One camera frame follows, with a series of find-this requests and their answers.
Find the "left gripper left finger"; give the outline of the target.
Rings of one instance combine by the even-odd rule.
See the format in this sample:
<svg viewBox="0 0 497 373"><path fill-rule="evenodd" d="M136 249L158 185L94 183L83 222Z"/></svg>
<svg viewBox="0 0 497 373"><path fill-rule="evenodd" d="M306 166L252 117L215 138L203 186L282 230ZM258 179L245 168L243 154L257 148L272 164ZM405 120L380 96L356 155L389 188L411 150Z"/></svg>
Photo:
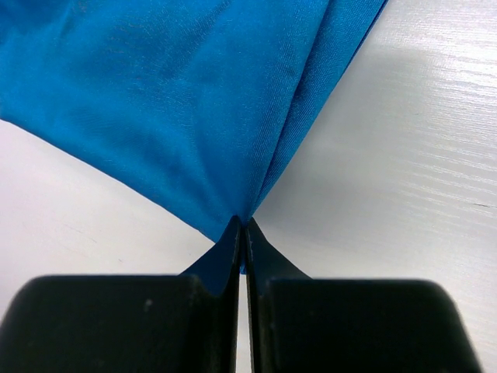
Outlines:
<svg viewBox="0 0 497 373"><path fill-rule="evenodd" d="M36 277L1 324L3 372L233 372L241 223L177 275Z"/></svg>

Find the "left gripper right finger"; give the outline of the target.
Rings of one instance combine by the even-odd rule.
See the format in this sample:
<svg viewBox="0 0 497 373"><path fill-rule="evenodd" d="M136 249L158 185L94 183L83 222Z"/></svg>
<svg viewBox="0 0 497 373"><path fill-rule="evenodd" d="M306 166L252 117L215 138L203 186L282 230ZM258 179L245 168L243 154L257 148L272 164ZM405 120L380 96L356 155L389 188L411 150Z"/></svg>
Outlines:
<svg viewBox="0 0 497 373"><path fill-rule="evenodd" d="M314 279L245 227L254 372L479 372L452 298L415 279Z"/></svg>

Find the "blue cloth napkin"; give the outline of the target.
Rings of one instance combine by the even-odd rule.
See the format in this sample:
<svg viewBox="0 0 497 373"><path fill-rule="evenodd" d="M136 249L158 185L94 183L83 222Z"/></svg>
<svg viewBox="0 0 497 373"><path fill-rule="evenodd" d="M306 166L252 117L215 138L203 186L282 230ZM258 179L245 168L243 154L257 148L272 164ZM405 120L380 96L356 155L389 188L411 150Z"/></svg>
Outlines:
<svg viewBox="0 0 497 373"><path fill-rule="evenodd" d="M3 1L1 118L217 240L248 221L382 1Z"/></svg>

